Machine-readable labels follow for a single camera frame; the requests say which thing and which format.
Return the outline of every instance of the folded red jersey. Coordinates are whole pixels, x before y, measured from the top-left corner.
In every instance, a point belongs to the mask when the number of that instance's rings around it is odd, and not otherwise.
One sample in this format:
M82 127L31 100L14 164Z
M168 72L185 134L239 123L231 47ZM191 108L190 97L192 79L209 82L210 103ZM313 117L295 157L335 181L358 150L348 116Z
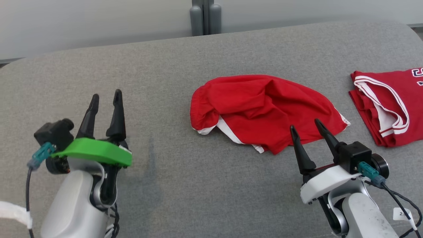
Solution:
M218 127L232 141L260 153L277 154L292 144L294 125L301 143L321 139L314 119L338 134L349 122L322 94L268 75L219 77L198 88L191 101L191 125L200 134Z
M423 139L423 68L385 73L355 71L349 94L379 146Z

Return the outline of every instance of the gray table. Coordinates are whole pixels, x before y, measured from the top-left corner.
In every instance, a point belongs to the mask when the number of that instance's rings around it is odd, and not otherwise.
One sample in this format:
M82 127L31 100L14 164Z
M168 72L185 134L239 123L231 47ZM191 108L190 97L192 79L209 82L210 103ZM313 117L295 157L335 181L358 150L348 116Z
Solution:
M385 156L388 185L423 208L423 142L377 147L347 93L355 70L421 66L423 42L395 22L301 25L22 59L0 69L0 200L24 206L26 162L38 148L35 130L64 117L78 126L98 93L95 136L104 137L119 88L134 160L118 175L118 237L331 237L320 206L301 202L302 178L292 147L260 155L217 129L202 136L191 128L196 88L219 76L269 74L327 96L351 122L339 140L359 140ZM323 140L305 148L318 166L330 162ZM33 174L36 235L63 179L45 167ZM387 193L370 193L395 230L409 228L405 221L392 221L395 203ZM27 237L15 221L2 220L0 231L2 238Z

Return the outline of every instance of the gray hinge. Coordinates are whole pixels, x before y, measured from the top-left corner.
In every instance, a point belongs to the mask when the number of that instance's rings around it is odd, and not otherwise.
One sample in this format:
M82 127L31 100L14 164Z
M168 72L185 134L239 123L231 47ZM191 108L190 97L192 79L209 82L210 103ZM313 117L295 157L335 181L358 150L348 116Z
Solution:
M222 32L222 7L214 0L192 0L190 16L192 36Z

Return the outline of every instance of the jersey lettering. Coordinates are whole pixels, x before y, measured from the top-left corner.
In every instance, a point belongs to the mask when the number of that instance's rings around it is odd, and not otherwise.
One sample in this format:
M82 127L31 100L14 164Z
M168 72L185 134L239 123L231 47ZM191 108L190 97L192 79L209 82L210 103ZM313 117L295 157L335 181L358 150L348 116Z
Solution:
M413 76L414 77L423 77L423 68L421 68L421 69L412 69L411 72L413 72Z

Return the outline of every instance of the folded clothing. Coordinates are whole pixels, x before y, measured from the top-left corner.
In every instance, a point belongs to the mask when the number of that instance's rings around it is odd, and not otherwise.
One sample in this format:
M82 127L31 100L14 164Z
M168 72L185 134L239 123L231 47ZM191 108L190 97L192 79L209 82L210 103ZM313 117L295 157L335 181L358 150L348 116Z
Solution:
M218 127L233 142L273 154L292 145L294 125L301 143L321 139L314 119L338 134L350 123L322 94L269 76L219 77L198 88L191 100L191 125L200 134Z
M349 94L376 144L401 146L423 139L423 68L351 74Z

